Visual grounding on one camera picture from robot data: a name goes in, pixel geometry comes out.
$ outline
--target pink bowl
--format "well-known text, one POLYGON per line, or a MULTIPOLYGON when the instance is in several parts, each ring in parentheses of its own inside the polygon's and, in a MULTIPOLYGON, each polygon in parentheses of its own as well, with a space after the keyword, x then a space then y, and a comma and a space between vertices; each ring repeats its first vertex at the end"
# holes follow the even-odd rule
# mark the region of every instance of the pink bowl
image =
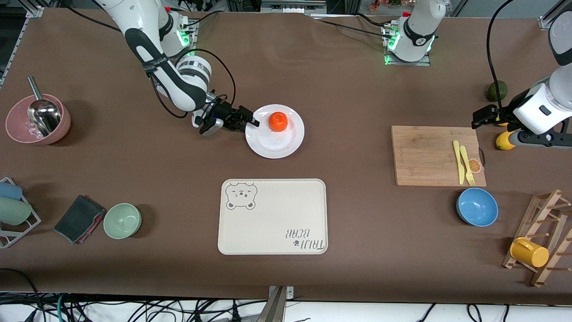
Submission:
POLYGON ((10 113, 6 117, 6 132, 16 142, 24 144, 35 144, 37 146, 46 146, 61 140, 70 129, 72 120, 70 113, 63 106, 59 99, 49 94, 42 94, 42 98, 55 103, 62 115, 61 121, 55 130, 48 136, 39 135, 39 131, 28 118, 28 107, 35 101, 35 97, 30 95, 19 101, 12 107, 10 113))

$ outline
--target brown tabletop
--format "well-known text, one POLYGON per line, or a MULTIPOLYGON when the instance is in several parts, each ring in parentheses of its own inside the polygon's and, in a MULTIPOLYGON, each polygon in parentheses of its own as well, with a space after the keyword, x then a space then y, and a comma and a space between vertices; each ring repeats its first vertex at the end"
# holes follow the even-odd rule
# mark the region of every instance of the brown tabletop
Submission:
MULTIPOLYGON (((111 23, 102 11, 86 14, 111 23)), ((376 31, 358 18, 336 22, 376 31)), ((484 47, 489 20, 444 19, 431 67, 385 66, 382 45, 301 14, 219 14, 199 48, 220 56, 237 82, 236 103, 298 111, 305 138, 293 155, 257 156, 244 135, 201 137, 190 119, 159 105, 120 33, 65 9, 32 19, 0 91, 0 116, 31 94, 34 75, 70 111, 68 135, 32 147, 0 132, 0 171, 24 189, 42 223, 0 252, 2 267, 30 275, 43 292, 264 298, 294 285, 305 300, 569 304, 572 275, 541 289, 530 272, 501 267, 531 194, 571 190, 568 151, 497 151, 497 127, 478 130, 487 190, 500 214, 492 226, 463 223, 462 189, 395 185, 390 126, 468 127, 487 105, 484 47), (327 186, 328 250, 319 256, 225 256, 217 249, 220 188, 229 178, 320 178, 327 186), (102 225, 83 245, 53 227, 78 194, 107 209, 129 202, 143 224, 113 240, 102 225)), ((211 88, 232 94, 211 57, 211 88)), ((536 20, 495 23, 492 56, 509 98, 557 65, 536 20)), ((4 273, 1 290, 25 290, 4 273)))

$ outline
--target white plate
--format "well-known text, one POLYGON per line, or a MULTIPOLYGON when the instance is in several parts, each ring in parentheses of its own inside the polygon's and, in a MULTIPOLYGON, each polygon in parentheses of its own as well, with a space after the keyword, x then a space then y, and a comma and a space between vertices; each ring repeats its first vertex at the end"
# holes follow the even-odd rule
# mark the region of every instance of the white plate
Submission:
POLYGON ((304 122, 296 111, 288 106, 271 104, 254 112, 259 127, 248 123, 244 131, 252 151, 268 159, 280 159, 296 151, 304 140, 304 122), (282 132, 274 132, 268 119, 274 112, 282 112, 288 117, 288 127, 282 132))
POLYGON ((219 251, 322 254, 328 248, 327 222, 320 179, 230 179, 221 189, 219 251))

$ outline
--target metal clamp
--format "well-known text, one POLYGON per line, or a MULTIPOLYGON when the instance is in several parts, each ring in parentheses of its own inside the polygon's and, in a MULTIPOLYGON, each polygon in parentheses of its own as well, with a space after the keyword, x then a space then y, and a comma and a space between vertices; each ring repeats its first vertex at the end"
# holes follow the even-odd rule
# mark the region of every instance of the metal clamp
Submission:
POLYGON ((269 294, 256 322, 283 322, 286 300, 294 298, 294 286, 270 286, 269 294))

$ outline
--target green cup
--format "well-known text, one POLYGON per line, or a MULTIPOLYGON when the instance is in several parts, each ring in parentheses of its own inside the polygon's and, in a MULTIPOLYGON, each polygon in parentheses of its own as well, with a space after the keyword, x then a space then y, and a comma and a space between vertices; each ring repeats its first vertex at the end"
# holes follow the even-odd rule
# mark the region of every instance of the green cup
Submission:
POLYGON ((19 200, 0 197, 0 222, 17 226, 32 213, 32 206, 19 200))

